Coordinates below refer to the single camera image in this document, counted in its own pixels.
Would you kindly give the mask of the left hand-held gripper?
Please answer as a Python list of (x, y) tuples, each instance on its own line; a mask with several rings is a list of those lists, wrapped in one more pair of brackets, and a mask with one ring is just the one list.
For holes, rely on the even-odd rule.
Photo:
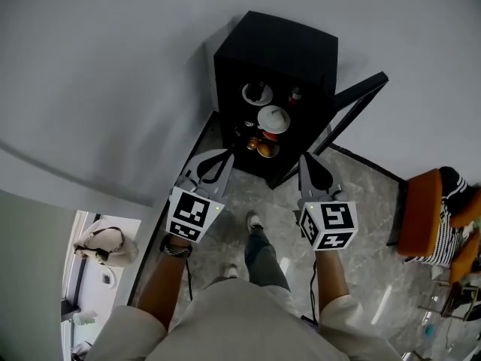
[(166, 232), (198, 243), (220, 215), (234, 154), (213, 149), (193, 156), (169, 197)]

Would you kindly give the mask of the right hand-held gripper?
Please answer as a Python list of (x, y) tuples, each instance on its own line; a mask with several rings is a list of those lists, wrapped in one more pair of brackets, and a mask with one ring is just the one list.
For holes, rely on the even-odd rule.
[(301, 235), (314, 251), (348, 247), (358, 232), (358, 218), (355, 202), (340, 190), (339, 171), (321, 156), (312, 153), (303, 153), (298, 166), (301, 191), (298, 225)]

